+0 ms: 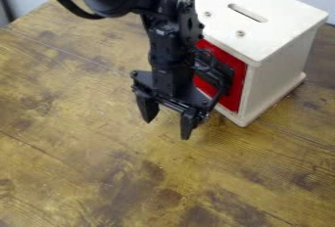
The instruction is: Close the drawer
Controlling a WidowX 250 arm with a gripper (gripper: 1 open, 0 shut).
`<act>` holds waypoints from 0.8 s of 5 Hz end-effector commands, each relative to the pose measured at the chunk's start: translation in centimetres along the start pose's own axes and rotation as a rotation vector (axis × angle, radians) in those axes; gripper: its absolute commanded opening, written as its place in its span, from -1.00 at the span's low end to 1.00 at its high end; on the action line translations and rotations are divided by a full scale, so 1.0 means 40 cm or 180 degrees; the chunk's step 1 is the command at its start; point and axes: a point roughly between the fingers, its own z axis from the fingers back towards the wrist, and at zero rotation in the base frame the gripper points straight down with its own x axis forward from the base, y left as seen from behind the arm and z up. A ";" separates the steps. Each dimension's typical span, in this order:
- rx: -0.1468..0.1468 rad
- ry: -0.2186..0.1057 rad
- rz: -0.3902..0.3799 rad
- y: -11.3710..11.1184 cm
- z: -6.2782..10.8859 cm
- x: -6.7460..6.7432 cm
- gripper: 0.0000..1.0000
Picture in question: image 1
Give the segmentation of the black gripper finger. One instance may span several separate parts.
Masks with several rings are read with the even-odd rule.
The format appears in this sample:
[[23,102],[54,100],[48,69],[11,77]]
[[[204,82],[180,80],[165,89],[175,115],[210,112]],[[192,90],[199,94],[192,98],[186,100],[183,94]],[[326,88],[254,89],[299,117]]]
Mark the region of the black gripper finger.
[[182,138],[190,140],[198,127],[196,111],[186,111],[182,115]]
[[137,94],[137,103],[143,119],[147,123],[151,123],[159,115],[160,108],[159,102],[155,96],[144,93]]

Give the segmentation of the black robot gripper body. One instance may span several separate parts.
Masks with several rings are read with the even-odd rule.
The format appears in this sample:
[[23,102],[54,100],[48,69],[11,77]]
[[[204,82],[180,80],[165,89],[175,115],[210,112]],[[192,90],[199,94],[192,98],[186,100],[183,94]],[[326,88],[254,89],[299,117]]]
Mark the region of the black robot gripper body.
[[135,70],[133,89],[156,97],[161,105],[180,112],[196,111],[198,118],[207,116],[210,103],[196,89],[196,44],[200,30],[183,30],[164,24],[147,30],[149,37],[149,63],[152,71]]

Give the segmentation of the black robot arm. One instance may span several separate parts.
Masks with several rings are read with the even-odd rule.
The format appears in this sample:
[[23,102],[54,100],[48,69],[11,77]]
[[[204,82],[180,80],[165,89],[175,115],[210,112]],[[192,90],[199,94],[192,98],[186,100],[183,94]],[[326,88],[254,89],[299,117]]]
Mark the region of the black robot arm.
[[163,106],[182,113],[182,138],[188,140],[210,113],[208,100],[196,90],[196,44],[204,24],[196,0],[57,0],[89,20],[140,15],[149,40],[151,71],[132,72],[143,119],[155,120]]

